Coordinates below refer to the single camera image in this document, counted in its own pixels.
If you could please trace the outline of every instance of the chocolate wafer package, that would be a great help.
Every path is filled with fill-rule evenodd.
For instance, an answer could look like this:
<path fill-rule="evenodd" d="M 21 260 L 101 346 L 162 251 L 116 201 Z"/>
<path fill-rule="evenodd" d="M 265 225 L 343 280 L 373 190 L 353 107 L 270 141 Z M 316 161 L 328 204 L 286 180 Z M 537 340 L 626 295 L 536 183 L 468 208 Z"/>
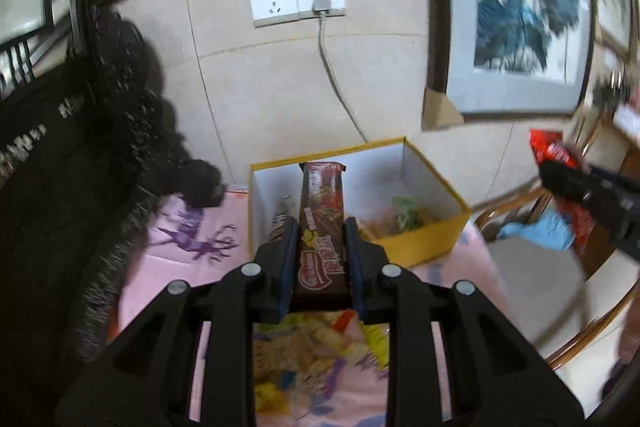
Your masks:
<path fill-rule="evenodd" d="M 292 311 L 351 307 L 344 247 L 341 175 L 345 169 L 337 162 L 308 162 L 304 166 Z"/>

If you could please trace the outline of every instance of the yellow cardboard box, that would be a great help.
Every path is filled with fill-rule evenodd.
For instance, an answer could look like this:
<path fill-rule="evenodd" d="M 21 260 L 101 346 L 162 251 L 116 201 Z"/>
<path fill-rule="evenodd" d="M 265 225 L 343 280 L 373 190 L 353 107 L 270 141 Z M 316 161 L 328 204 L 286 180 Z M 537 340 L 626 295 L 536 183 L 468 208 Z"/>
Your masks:
<path fill-rule="evenodd" d="M 451 185 L 406 138 L 252 165 L 249 192 L 251 251 L 267 241 L 284 196 L 300 202 L 302 170 L 308 161 L 340 162 L 345 216 L 367 219 L 391 207 L 394 196 L 412 196 L 437 219 L 432 225 L 375 241 L 392 263 L 403 267 L 447 253 L 460 237 L 471 210 Z"/>

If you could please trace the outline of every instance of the purple deer print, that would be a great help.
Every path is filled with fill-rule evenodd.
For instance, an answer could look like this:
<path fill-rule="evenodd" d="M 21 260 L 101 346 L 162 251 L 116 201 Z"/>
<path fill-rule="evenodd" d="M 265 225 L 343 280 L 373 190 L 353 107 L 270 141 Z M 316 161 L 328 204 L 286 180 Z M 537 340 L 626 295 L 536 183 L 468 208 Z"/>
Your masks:
<path fill-rule="evenodd" d="M 210 261 L 222 261 L 225 257 L 230 257 L 230 253 L 226 253 L 226 250 L 232 250 L 239 246 L 239 243 L 233 237 L 233 235 L 220 235 L 226 230 L 237 230 L 238 227 L 234 225 L 223 225 L 208 241 L 197 240 L 198 231 L 204 219 L 204 209 L 193 208 L 186 205 L 185 211 L 180 212 L 180 225 L 178 230 L 167 230 L 158 228 L 160 232 L 164 232 L 169 236 L 169 239 L 154 243 L 151 246 L 167 245 L 168 243 L 175 243 L 178 248 L 185 252 L 194 253 L 193 260 L 196 261 L 203 255 L 207 255 Z"/>

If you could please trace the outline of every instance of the white tile wall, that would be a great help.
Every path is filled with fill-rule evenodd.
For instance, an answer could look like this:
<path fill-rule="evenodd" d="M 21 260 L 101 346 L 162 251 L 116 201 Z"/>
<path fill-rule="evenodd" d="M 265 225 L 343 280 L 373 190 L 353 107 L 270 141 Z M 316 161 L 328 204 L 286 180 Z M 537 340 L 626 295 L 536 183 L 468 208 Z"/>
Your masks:
<path fill-rule="evenodd" d="M 360 141 L 320 61 L 316 20 L 254 28 L 249 0 L 121 0 L 116 8 L 154 51 L 187 148 L 229 181 L 246 183 L 251 162 Z M 474 205 L 536 174 L 531 122 L 420 131 L 428 0 L 347 0 L 346 13 L 327 21 L 326 45 L 369 139 L 414 137 Z"/>
<path fill-rule="evenodd" d="M 171 105 L 164 110 L 165 118 L 175 118 L 175 129 L 183 137 L 189 154 L 212 163 L 220 169 L 226 183 L 233 182 L 211 118 L 197 60 L 164 70 L 162 97 Z"/>
<path fill-rule="evenodd" d="M 416 147 L 470 205 L 486 200 L 513 122 L 467 124 L 411 137 Z"/>
<path fill-rule="evenodd" d="M 201 64 L 237 183 L 248 183 L 254 162 L 362 143 L 313 40 L 224 52 Z"/>
<path fill-rule="evenodd" d="M 122 0 L 115 8 L 135 22 L 164 68 L 196 58 L 187 0 Z"/>

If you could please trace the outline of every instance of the wicker chair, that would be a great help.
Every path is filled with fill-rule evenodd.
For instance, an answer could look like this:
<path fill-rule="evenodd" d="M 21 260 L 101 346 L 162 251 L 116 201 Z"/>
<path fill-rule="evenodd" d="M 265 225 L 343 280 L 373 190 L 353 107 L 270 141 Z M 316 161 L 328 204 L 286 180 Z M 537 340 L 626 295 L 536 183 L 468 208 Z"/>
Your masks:
<path fill-rule="evenodd" d="M 580 148 L 582 155 L 594 143 L 599 128 L 599 125 L 594 127 Z M 491 242 L 490 225 L 494 220 L 516 214 L 522 217 L 524 213 L 526 223 L 532 223 L 551 200 L 548 190 L 535 188 L 486 209 L 476 219 L 476 226 L 485 236 L 511 294 L 520 330 L 532 344 L 542 348 L 541 354 L 556 370 L 578 355 L 620 315 L 632 301 L 635 286 L 609 312 L 587 323 L 582 306 L 586 281 L 593 270 L 583 266 L 573 250 L 547 250 L 517 237 Z M 568 333 L 571 329 L 578 333 L 571 335 Z"/>

